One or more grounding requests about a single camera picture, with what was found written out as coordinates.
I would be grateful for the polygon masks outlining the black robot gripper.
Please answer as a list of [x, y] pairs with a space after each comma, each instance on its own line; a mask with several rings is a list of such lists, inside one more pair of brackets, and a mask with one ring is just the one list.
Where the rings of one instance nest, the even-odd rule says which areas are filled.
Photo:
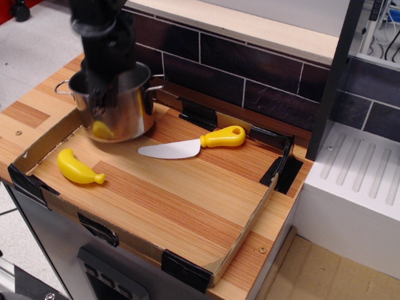
[[81, 36], [88, 77], [88, 106], [93, 117], [104, 114], [109, 84], [136, 63], [134, 16], [126, 1], [70, 1], [71, 26]]

